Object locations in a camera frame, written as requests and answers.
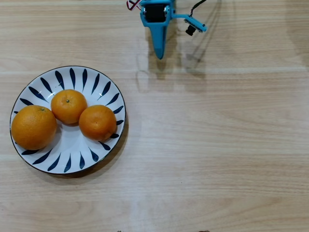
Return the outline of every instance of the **wooden table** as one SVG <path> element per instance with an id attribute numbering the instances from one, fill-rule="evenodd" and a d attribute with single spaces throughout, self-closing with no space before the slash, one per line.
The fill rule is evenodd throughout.
<path id="1" fill-rule="evenodd" d="M 209 32 L 175 22 L 159 61 L 124 0 L 0 1 L 1 232 L 309 231 L 309 2 L 208 0 L 194 16 Z M 53 176 L 17 155 L 9 117 L 65 65 L 113 79 L 128 123 L 93 170 Z"/>

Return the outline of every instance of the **plate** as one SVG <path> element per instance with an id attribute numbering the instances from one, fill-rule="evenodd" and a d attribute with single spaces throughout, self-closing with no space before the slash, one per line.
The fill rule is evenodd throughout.
<path id="1" fill-rule="evenodd" d="M 79 126 L 69 126 L 57 120 L 54 140 L 44 149 L 25 150 L 12 138 L 20 157 L 30 166 L 51 174 L 71 174 L 85 170 L 102 161 L 118 143 L 126 123 L 126 106 L 116 84 L 103 73 L 81 66 L 56 68 L 35 78 L 18 96 L 12 109 L 11 122 L 27 105 L 51 109 L 54 95 L 64 89 L 81 92 L 91 105 L 105 105 L 115 113 L 117 131 L 104 143 L 87 139 Z"/>

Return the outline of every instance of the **white plate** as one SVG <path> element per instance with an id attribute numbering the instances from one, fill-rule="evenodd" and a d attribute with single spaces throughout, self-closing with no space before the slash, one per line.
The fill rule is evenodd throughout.
<path id="1" fill-rule="evenodd" d="M 27 105 L 41 105 L 51 109 L 54 95 L 63 89 L 75 89 L 85 96 L 88 106 L 106 105 L 114 111 L 117 132 L 104 143 L 87 139 L 79 126 L 67 126 L 57 121 L 55 139 L 38 151 L 21 148 L 11 139 L 20 157 L 32 167 L 52 174 L 70 174 L 85 170 L 103 160 L 116 146 L 125 127 L 126 106 L 115 83 L 96 70 L 68 66 L 50 70 L 35 78 L 18 96 L 10 119 Z"/>

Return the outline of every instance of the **wire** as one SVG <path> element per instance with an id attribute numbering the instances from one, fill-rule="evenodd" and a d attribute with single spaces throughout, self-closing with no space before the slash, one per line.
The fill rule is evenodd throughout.
<path id="1" fill-rule="evenodd" d="M 135 7 L 139 8 L 139 10 L 141 11 L 141 8 L 140 8 L 140 6 L 139 6 L 139 3 L 140 3 L 140 2 L 141 2 L 141 0 L 137 0 L 136 2 L 133 2 L 132 0 L 128 0 L 128 1 L 126 2 L 126 6 L 127 6 L 127 8 L 128 8 L 129 10 L 131 10 L 131 11 L 133 11 L 133 10 L 135 9 Z"/>
<path id="2" fill-rule="evenodd" d="M 192 15 L 193 15 L 193 10 L 194 10 L 195 8 L 199 7 L 199 5 L 202 4 L 202 3 L 204 3 L 204 2 L 206 2 L 206 0 L 200 1 L 200 2 L 198 2 L 197 4 L 195 4 L 194 7 L 192 7 L 191 13 L 190 13 L 190 17 L 192 17 Z"/>

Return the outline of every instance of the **mandarin orange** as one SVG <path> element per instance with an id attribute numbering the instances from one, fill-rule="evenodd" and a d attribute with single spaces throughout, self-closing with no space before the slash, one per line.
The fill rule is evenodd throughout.
<path id="1" fill-rule="evenodd" d="M 53 97 L 51 107 L 59 121 L 72 124 L 78 122 L 80 115 L 87 108 L 87 101 L 82 93 L 67 89 Z"/>
<path id="2" fill-rule="evenodd" d="M 12 122 L 15 142 L 27 150 L 39 150 L 54 139 L 57 122 L 53 113 L 39 105 L 29 105 L 19 111 Z"/>
<path id="3" fill-rule="evenodd" d="M 104 105 L 93 105 L 82 112 L 79 127 L 85 137 L 104 141 L 115 133 L 116 117 L 110 108 Z"/>

